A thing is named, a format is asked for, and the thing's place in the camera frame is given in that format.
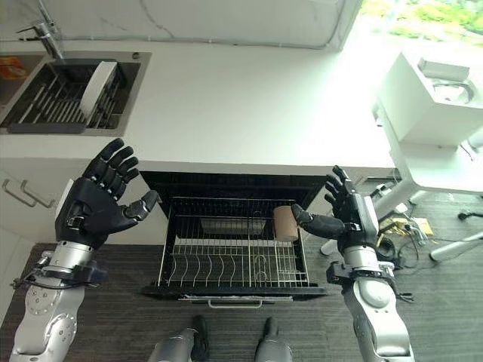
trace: silver robotic arm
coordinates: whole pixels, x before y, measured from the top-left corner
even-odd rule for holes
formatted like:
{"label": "silver robotic arm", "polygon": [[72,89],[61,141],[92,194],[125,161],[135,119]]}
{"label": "silver robotic arm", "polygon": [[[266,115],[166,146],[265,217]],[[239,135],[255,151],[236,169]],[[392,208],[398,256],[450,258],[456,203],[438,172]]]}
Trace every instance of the silver robotic arm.
{"label": "silver robotic arm", "polygon": [[144,220],[158,194],[149,191],[129,206],[118,205],[127,184],[139,174],[131,147],[112,141],[81,177],[69,181],[57,207],[57,247],[45,251],[15,287],[28,284],[25,315],[15,333],[10,362],[62,362],[77,330],[85,288],[106,277],[92,260],[109,234]]}
{"label": "silver robotic arm", "polygon": [[327,270],[329,283],[342,286],[354,332],[365,362],[410,362],[414,354],[408,329],[396,311],[396,299],[412,302],[410,294],[398,292],[391,262],[377,260],[375,244],[378,222],[369,197],[355,190],[338,166],[338,178],[328,175],[325,186],[331,195],[335,217],[312,215],[292,206],[297,223],[309,233],[337,240],[344,263],[333,262]]}

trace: cabinet handle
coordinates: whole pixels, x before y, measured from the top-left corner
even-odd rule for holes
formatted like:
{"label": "cabinet handle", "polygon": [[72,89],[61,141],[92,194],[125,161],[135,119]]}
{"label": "cabinet handle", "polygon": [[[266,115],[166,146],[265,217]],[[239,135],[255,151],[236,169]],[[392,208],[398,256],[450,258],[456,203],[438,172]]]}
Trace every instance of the cabinet handle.
{"label": "cabinet handle", "polygon": [[36,195],[34,195],[33,193],[31,193],[29,190],[27,190],[25,187],[27,186],[27,180],[25,179],[24,181],[22,181],[22,183],[20,184],[20,190],[22,190],[22,192],[25,194],[25,195],[28,195],[30,196],[31,198],[33,198],[36,202],[38,202],[40,205],[42,205],[43,207],[46,207],[48,209],[50,209],[51,207],[54,206],[55,204],[55,200],[52,199],[49,201],[48,204],[46,204],[45,202],[43,202],[43,200],[41,200],[40,198],[38,198]]}
{"label": "cabinet handle", "polygon": [[20,201],[22,204],[27,205],[28,207],[34,207],[35,205],[37,205],[36,199],[34,199],[33,202],[30,204],[28,201],[23,200],[21,197],[15,195],[12,191],[7,189],[7,185],[8,185],[9,182],[10,182],[9,179],[4,180],[4,182],[2,183],[3,191],[7,192],[12,198],[15,198],[16,200]]}
{"label": "cabinet handle", "polygon": [[262,306],[262,304],[263,304],[262,300],[259,300],[258,303],[256,304],[247,304],[247,303],[214,304],[211,301],[211,299],[208,300],[208,306],[212,309],[258,309]]}

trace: kitchen sink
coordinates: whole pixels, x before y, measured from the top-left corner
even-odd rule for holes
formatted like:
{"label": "kitchen sink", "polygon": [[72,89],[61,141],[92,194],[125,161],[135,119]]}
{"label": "kitchen sink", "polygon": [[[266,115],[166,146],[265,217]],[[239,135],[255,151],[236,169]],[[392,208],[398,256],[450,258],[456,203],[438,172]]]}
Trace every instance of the kitchen sink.
{"label": "kitchen sink", "polygon": [[7,61],[21,64],[25,76],[6,79],[0,76],[0,111],[3,110],[8,102],[12,99],[16,92],[20,89],[22,84],[28,78],[28,75],[32,74],[32,71],[45,57],[44,53],[29,53],[29,54],[1,54],[0,58]]}
{"label": "kitchen sink", "polygon": [[[42,57],[17,89],[2,91],[5,106],[0,113],[0,133],[122,136],[150,56],[151,53],[66,52],[64,61]],[[94,113],[86,118],[79,103],[91,76],[104,60],[117,62],[114,81],[103,89]]]}

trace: dish rack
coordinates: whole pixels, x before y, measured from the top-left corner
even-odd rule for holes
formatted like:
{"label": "dish rack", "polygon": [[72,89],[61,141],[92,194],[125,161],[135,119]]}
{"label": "dish rack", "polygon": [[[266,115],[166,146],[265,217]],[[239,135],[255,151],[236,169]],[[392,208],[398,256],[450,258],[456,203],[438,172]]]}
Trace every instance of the dish rack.
{"label": "dish rack", "polygon": [[125,77],[117,67],[113,82],[103,89],[89,120],[79,103],[100,60],[53,63],[23,92],[12,112],[2,122],[9,133],[81,133],[85,128],[114,129],[112,117]]}
{"label": "dish rack", "polygon": [[273,209],[293,200],[173,197],[158,280],[143,293],[192,301],[263,302],[326,294],[303,243],[277,241]]}

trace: white countertop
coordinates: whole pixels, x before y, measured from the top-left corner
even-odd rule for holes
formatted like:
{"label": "white countertop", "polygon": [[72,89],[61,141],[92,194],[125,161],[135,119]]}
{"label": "white countertop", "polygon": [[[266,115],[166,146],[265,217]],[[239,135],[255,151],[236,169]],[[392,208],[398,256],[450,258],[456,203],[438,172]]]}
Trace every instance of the white countertop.
{"label": "white countertop", "polygon": [[[394,167],[363,82],[370,55],[147,41],[63,46],[152,53],[123,137],[141,169],[319,174],[339,164],[382,176]],[[41,47],[4,42],[1,50]],[[0,135],[0,157],[86,160],[110,139]]]}

